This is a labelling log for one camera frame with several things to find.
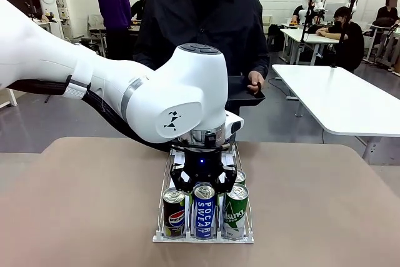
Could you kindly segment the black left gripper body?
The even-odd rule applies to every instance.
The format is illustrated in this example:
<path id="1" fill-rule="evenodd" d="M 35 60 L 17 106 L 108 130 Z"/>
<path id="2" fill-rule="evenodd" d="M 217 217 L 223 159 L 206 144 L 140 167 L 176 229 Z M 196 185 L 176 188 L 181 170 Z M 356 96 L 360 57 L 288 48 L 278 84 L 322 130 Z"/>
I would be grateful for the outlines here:
<path id="1" fill-rule="evenodd" d="M 187 183 L 221 183 L 219 177 L 224 172 L 221 157 L 220 151 L 185 150 L 183 173 L 187 175 Z"/>

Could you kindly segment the person's left hand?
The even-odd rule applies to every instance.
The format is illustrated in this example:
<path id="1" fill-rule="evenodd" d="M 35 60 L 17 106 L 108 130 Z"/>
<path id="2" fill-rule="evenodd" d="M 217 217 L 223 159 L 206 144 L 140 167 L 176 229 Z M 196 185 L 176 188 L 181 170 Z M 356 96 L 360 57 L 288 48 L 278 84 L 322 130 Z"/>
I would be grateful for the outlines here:
<path id="1" fill-rule="evenodd" d="M 249 84 L 247 86 L 250 93 L 256 95 L 264 87 L 264 77 L 261 73 L 257 71 L 251 71 L 248 74 Z"/>

